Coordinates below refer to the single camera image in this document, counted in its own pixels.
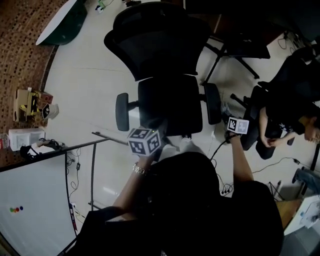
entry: whiteboard frame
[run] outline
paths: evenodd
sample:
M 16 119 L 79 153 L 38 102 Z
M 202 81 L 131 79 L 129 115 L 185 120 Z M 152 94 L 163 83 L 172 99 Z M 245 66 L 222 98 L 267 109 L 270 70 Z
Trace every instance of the whiteboard frame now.
M 47 159 L 51 159 L 51 158 L 55 158 L 57 156 L 62 156 L 64 155 L 65 156 L 65 186 L 66 186 L 66 196 L 67 196 L 67 200 L 68 200 L 68 205 L 70 205 L 70 200 L 69 200 L 69 190 L 68 190 L 68 177 L 67 177 L 67 153 L 69 151 L 72 151 L 72 150 L 77 150 L 77 149 L 80 149 L 80 148 L 84 148 L 84 147 L 88 147 L 88 146 L 91 146 L 93 145 L 93 153 L 92 153 L 92 167 L 91 167 L 91 202 L 90 202 L 90 205 L 91 205 L 91 210 L 93 211 L 93 208 L 94 208 L 94 200 L 93 200 L 93 183 L 94 183 L 94 170 L 95 170 L 95 157 L 96 157 L 96 148 L 97 148 L 97 144 L 98 143 L 102 143 L 102 142 L 106 142 L 106 141 L 113 141 L 113 142 L 116 142 L 116 143 L 119 143 L 119 144 L 122 144 L 122 145 L 126 145 L 128 146 L 128 143 L 126 142 L 123 142 L 121 140 L 117 140 L 117 139 L 114 139 L 114 138 L 111 138 L 111 137 L 108 137 L 108 136 L 105 136 L 105 135 L 102 135 L 100 134 L 100 132 L 92 132 L 92 134 L 94 135 L 97 135 L 99 137 L 102 137 L 103 139 L 100 139 L 100 140 L 96 140 L 96 141 L 92 141 L 92 142 L 88 142 L 88 143 L 84 143 L 84 144 L 80 144 L 80 145 L 76 145 L 76 146 L 71 146 L 71 147 L 64 147 L 62 149 L 59 149 L 59 150 L 55 150 L 55 151 L 51 151 L 51 152 L 48 152 L 48 153 L 43 153 L 43 154 L 40 154 L 40 155 L 37 155 L 34 159 L 28 159 L 28 160 L 25 160 L 25 161 L 22 161 L 22 162 L 19 162 L 19 163 L 15 163 L 15 164 L 11 164 L 11 165 L 8 165 L 8 166 L 3 166 L 3 167 L 0 167 L 0 173 L 2 172 L 5 172 L 5 171 L 9 171 L 9 170 L 13 170 L 13 169 L 16 169 L 16 168 L 19 168 L 19 167 L 23 167 L 23 166 L 27 166 L 27 165 L 31 165 L 31 164 L 34 164 L 34 163 L 37 163 L 37 162 L 40 162 L 40 161 L 43 161 L 43 160 L 47 160 Z M 71 218 L 71 221 L 73 221 L 73 218 L 72 218 L 72 213 L 71 211 L 70 212 L 70 218 Z M 64 248 L 58 255 L 60 255 L 61 253 L 65 253 L 77 240 L 77 233 L 76 233 L 76 230 L 75 230 L 75 227 L 73 226 L 73 229 L 74 229 L 74 233 L 75 233 L 75 239 L 66 247 Z M 10 246 L 10 248 L 12 249 L 12 251 L 15 252 L 16 255 L 20 255 L 17 250 L 8 242 L 8 240 L 6 239 L 6 237 L 0 232 L 0 236 L 3 238 L 3 240 L 7 243 L 7 245 Z

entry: tile floor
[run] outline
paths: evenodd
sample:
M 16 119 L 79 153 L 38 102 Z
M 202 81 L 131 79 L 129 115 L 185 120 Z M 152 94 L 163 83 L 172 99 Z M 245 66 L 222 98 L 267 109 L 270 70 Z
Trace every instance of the tile floor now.
M 107 136 L 126 141 L 127 132 L 117 129 L 115 104 L 117 95 L 128 93 L 130 101 L 138 99 L 138 83 L 134 81 L 128 68 L 111 53 L 104 45 L 105 35 L 112 29 L 116 15 L 125 9 L 125 4 L 114 0 L 102 14 L 95 11 L 96 2 L 87 3 L 88 15 L 78 36 L 69 44 L 59 47 L 54 58 L 45 90 L 54 96 L 53 101 L 59 105 L 60 113 L 50 120 L 46 128 L 46 137 L 65 142 L 68 146 L 98 140 L 91 132 L 99 131 Z M 210 40 L 216 47 L 219 42 Z M 262 81 L 270 81 L 282 63 L 289 56 L 289 47 L 283 50 L 277 40 L 268 45 L 270 59 L 246 59 L 260 75 Z M 206 78 L 216 56 L 204 48 L 197 65 L 199 82 Z M 231 110 L 236 115 L 243 115 L 244 110 L 230 99 L 234 93 L 238 97 L 250 96 L 257 84 L 253 76 L 235 59 L 222 59 L 217 65 L 210 82 L 216 83 L 223 100 L 230 102 Z M 203 106 L 203 130 L 193 134 L 193 141 L 211 156 L 222 141 L 222 126 L 208 124 L 206 105 Z M 130 112 L 130 127 L 139 126 L 138 109 Z M 180 138 L 171 138 L 178 145 Z M 81 150 L 79 161 L 81 168 L 78 173 L 79 188 L 71 198 L 82 215 L 90 210 L 90 175 L 93 147 Z M 272 159 L 262 160 L 253 146 L 247 151 L 246 157 L 253 171 L 275 163 L 283 157 L 294 157 L 306 165 L 313 159 L 315 145 L 298 137 L 293 146 L 279 146 Z M 97 206 L 106 207 L 113 204 L 130 176 L 132 165 L 137 157 L 130 154 L 129 149 L 111 141 L 98 144 L 95 160 L 94 201 Z M 216 171 L 225 183 L 232 183 L 232 155 L 229 145 L 222 146 L 216 154 Z M 254 175 L 257 181 L 274 185 L 282 181 L 291 185 L 297 165 L 285 159 L 275 166 Z M 77 183 L 75 164 L 70 166 L 68 182 Z M 81 228 L 83 218 L 78 217 L 77 224 Z

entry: wrist watch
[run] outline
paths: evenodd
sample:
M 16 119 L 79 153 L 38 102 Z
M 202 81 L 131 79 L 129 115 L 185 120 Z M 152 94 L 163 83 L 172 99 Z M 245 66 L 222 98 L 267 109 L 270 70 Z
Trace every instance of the wrist watch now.
M 145 169 L 137 166 L 137 163 L 138 163 L 138 162 L 136 162 L 136 163 L 134 164 L 132 170 L 133 170 L 135 173 L 137 173 L 137 174 L 141 174 L 141 175 L 144 175 L 144 176 L 147 175 L 147 171 L 146 171 Z

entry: white container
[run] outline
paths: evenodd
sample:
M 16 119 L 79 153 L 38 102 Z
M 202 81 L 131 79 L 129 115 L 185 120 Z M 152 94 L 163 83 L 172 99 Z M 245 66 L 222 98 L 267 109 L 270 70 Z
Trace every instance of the white container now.
M 58 114 L 58 104 L 47 104 L 42 110 L 43 119 L 54 119 Z
M 45 137 L 45 131 L 40 128 L 10 129 L 10 148 L 12 151 L 18 151 L 22 146 L 30 146 L 33 143 L 39 142 L 40 138 Z

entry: black mesh chair back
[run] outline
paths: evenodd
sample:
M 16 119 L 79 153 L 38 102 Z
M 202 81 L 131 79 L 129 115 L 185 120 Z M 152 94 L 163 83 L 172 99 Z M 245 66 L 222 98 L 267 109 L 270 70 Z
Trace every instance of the black mesh chair back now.
M 155 13 L 156 7 L 166 6 L 172 15 L 160 11 L 131 22 L 130 16 L 119 15 L 104 38 L 105 46 L 125 63 L 136 81 L 171 74 L 197 75 L 197 62 L 211 32 L 209 25 L 182 15 L 184 10 L 175 5 L 149 4 L 145 11 L 152 7 Z M 179 10 L 179 18 L 173 17 L 175 10 Z
M 301 58 L 289 56 L 269 83 L 258 83 L 272 93 L 283 93 L 309 102 L 320 100 L 320 64 L 316 60 L 306 64 Z
M 113 29 L 136 21 L 152 23 L 161 17 L 178 21 L 188 16 L 186 11 L 178 5 L 167 2 L 147 2 L 120 12 L 114 19 Z

